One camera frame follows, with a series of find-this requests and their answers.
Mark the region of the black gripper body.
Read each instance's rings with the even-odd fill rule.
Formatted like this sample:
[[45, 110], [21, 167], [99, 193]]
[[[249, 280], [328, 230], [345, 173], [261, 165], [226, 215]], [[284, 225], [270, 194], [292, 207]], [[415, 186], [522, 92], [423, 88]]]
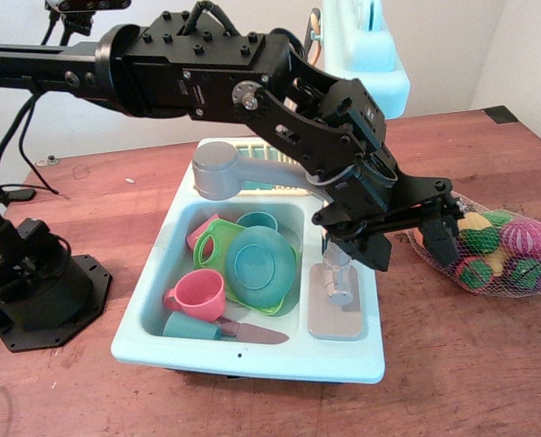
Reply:
[[311, 184], [329, 204], [314, 213], [312, 222], [340, 239], [361, 233], [385, 233], [438, 222], [453, 236], [463, 207], [452, 195], [447, 178], [404, 174], [395, 160], [375, 153], [355, 158], [339, 174], [318, 173]]

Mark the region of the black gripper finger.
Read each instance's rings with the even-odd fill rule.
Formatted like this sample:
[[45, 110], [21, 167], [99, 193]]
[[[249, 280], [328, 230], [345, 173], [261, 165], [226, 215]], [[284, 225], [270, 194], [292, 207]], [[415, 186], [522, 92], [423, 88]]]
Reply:
[[426, 220], [421, 225], [424, 247], [442, 266], [446, 267], [458, 259], [454, 236], [440, 219]]
[[349, 239], [332, 237], [332, 241], [349, 257], [370, 269], [389, 269], [392, 243], [383, 234], [360, 235]]

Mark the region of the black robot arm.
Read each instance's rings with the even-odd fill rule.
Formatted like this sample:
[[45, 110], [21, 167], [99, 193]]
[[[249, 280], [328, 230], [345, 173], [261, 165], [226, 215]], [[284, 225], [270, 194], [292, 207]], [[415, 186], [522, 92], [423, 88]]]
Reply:
[[464, 213], [450, 180], [400, 170], [363, 84], [311, 66], [285, 35], [240, 34], [210, 2], [96, 43], [0, 45], [0, 87], [67, 92], [132, 117], [243, 124], [302, 165], [328, 200], [313, 222], [353, 259], [387, 270], [387, 234], [417, 228], [440, 264], [457, 260]]

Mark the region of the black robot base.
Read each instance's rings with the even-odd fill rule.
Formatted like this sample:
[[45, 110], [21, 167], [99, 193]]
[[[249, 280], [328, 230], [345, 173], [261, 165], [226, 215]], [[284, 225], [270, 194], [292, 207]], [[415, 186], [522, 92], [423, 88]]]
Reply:
[[104, 311], [112, 277], [47, 224], [0, 214], [0, 340], [11, 352], [65, 345]]

